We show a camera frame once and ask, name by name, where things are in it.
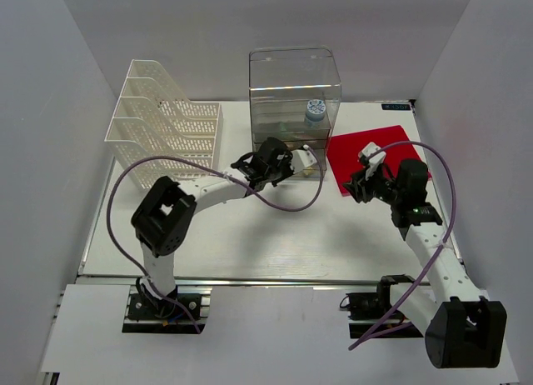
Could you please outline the blue cleaning gel jar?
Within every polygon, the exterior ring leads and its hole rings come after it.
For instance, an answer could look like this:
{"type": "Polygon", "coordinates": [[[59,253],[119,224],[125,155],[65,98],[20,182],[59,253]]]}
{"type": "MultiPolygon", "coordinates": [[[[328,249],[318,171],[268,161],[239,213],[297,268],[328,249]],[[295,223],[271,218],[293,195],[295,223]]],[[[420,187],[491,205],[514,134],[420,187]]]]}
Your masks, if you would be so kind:
{"type": "Polygon", "coordinates": [[[326,117],[326,104],[321,99],[311,99],[306,104],[305,124],[310,128],[318,128],[326,117]]]}

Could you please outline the clear acrylic drawer organizer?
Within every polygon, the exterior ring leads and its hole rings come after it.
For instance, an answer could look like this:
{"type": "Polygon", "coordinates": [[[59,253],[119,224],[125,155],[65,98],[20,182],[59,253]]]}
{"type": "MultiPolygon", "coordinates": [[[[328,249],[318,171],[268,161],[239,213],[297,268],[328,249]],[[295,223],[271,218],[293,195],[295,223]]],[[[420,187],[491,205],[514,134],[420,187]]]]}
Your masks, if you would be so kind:
{"type": "Polygon", "coordinates": [[[269,137],[291,150],[307,144],[318,156],[313,175],[326,170],[329,147],[341,104],[341,79],[332,50],[327,46],[265,47],[249,53],[249,104],[252,150],[269,137]],[[305,122],[306,104],[321,99],[326,117],[319,127],[305,122]]]}

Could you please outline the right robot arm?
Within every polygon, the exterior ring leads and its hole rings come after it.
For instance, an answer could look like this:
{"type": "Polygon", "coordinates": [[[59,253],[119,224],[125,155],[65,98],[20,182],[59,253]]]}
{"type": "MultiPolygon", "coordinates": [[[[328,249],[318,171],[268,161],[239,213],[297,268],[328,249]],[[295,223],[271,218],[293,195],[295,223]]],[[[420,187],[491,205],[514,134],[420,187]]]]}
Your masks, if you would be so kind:
{"type": "Polygon", "coordinates": [[[427,201],[429,173],[425,163],[404,159],[393,176],[378,158],[363,158],[363,169],[344,188],[359,203],[376,198],[391,208],[391,220],[414,252],[433,294],[407,289],[407,275],[383,277],[376,306],[384,316],[400,312],[423,335],[435,368],[496,368],[506,330],[507,313],[467,276],[454,251],[445,247],[446,233],[437,210],[427,201]]]}

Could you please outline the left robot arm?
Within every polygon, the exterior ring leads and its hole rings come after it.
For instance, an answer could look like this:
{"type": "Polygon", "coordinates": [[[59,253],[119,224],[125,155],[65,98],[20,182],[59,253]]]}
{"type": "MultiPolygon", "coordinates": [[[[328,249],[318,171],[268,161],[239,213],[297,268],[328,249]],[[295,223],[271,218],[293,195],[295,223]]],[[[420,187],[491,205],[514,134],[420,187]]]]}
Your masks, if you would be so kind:
{"type": "Polygon", "coordinates": [[[307,150],[291,151],[284,142],[269,137],[258,151],[241,156],[220,176],[213,174],[185,182],[168,176],[156,180],[131,220],[147,271],[140,284],[150,311],[164,318],[175,310],[173,253],[182,245],[196,214],[220,203],[246,198],[269,183],[276,186],[315,161],[307,150]]]}

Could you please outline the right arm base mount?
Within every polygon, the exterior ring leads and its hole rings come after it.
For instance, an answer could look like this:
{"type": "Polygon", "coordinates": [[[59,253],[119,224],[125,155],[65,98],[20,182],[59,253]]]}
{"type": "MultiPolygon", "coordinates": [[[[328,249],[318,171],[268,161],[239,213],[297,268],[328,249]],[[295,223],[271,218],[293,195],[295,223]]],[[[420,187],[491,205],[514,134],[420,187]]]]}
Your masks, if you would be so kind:
{"type": "MultiPolygon", "coordinates": [[[[349,292],[340,301],[339,308],[348,312],[350,339],[358,339],[391,307],[390,288],[398,284],[411,284],[414,278],[408,275],[384,276],[373,292],[349,292]]],[[[399,311],[394,312],[387,321],[380,325],[378,332],[406,325],[395,332],[381,335],[380,338],[422,338],[423,335],[399,311]]]]}

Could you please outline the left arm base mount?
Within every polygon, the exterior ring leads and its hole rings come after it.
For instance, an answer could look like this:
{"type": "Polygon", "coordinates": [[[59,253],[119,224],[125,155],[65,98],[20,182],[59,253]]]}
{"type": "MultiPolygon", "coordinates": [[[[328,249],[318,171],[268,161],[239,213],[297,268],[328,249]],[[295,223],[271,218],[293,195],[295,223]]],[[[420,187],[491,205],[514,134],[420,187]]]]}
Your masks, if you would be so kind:
{"type": "Polygon", "coordinates": [[[122,333],[136,334],[193,334],[201,333],[206,326],[209,311],[208,297],[200,293],[178,293],[177,301],[192,315],[175,304],[164,305],[160,312],[138,291],[131,291],[122,322],[122,333]]]}

